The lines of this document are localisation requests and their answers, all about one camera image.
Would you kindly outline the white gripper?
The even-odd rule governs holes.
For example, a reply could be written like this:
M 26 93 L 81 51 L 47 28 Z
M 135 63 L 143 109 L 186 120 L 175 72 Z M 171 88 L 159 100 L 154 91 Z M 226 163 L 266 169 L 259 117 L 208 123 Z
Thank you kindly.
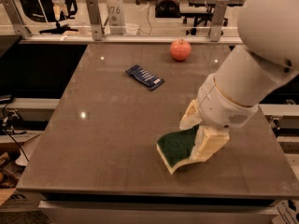
M 208 125 L 199 127 L 190 160 L 204 162 L 210 159 L 230 139 L 229 130 L 224 127 L 241 128 L 257 111 L 257 105 L 244 107 L 226 98 L 215 82 L 215 75 L 209 75 L 199 88 L 197 99 L 191 100 L 179 123 L 181 130 L 188 130 L 202 120 Z

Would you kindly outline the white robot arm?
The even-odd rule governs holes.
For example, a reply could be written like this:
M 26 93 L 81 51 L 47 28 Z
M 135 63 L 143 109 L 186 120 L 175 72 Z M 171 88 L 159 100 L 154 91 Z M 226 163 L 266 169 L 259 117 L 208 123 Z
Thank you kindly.
M 207 161 L 258 111 L 271 91 L 299 69 L 299 0 L 246 0 L 240 9 L 236 46 L 216 73 L 207 77 L 179 128 L 198 124 L 190 161 Z

